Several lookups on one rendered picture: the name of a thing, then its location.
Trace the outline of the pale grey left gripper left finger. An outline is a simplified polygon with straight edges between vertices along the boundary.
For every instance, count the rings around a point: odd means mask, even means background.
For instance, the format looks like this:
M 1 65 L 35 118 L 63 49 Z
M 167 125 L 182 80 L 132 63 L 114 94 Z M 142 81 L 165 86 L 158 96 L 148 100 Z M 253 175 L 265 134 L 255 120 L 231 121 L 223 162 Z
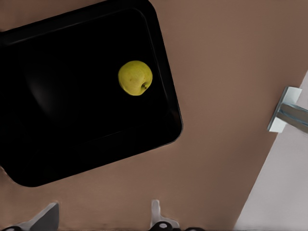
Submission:
M 58 231 L 59 204 L 50 203 L 31 220 L 9 226 L 1 231 Z

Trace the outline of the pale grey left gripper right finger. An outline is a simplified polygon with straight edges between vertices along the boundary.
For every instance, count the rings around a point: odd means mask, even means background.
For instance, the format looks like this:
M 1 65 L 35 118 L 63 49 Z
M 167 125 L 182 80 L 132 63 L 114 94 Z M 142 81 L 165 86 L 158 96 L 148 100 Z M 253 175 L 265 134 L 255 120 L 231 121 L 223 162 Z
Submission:
M 151 224 L 148 231 L 180 231 L 180 225 L 177 221 L 161 215 L 159 200 L 152 200 Z

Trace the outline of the yellow-green apple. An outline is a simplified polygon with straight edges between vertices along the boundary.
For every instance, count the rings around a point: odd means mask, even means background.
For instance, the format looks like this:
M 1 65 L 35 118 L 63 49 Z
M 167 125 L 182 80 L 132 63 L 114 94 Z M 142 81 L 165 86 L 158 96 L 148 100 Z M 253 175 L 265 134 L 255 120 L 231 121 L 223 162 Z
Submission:
M 130 61 L 118 71 L 120 87 L 131 96 L 141 96 L 150 87 L 153 74 L 150 67 L 142 61 Z

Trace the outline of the black rectangular tray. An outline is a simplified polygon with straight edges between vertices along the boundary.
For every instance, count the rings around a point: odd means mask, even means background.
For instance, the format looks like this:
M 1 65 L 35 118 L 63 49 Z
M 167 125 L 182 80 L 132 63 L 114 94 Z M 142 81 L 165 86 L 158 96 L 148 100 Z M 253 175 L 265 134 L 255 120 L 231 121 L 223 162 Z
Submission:
M 153 74 L 141 96 L 118 71 Z M 106 0 L 0 32 L 0 167 L 38 187 L 174 142 L 183 123 L 156 11 Z

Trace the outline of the silver frame post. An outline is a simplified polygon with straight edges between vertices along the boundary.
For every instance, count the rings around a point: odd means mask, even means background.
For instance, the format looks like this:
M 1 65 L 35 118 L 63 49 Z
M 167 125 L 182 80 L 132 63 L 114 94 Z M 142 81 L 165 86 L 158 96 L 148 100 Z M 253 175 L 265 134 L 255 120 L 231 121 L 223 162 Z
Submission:
M 302 89 L 285 87 L 275 108 L 267 131 L 282 133 L 287 124 L 308 134 L 308 109 L 296 105 Z

